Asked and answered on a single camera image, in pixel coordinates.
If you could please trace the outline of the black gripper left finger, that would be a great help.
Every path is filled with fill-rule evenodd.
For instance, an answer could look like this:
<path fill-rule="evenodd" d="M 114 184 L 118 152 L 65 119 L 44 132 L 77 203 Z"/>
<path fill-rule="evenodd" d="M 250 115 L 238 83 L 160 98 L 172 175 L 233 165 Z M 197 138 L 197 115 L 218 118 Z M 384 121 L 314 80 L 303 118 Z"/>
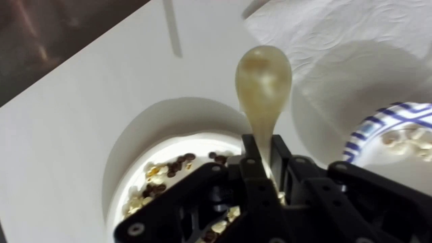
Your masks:
<path fill-rule="evenodd" d="M 249 213 L 269 211 L 274 204 L 274 187 L 268 179 L 262 157 L 253 136 L 242 137 L 245 156 L 241 160 L 242 206 Z"/>

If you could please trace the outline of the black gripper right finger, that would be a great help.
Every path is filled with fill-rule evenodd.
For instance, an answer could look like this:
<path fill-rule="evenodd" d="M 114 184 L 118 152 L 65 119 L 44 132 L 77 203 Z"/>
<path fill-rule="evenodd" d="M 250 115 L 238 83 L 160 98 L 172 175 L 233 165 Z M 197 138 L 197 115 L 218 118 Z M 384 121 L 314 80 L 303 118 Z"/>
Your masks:
<path fill-rule="evenodd" d="M 281 136 L 272 137 L 270 168 L 288 206 L 312 207 L 305 182 L 314 177 L 315 168 L 307 157 L 293 156 Z"/>

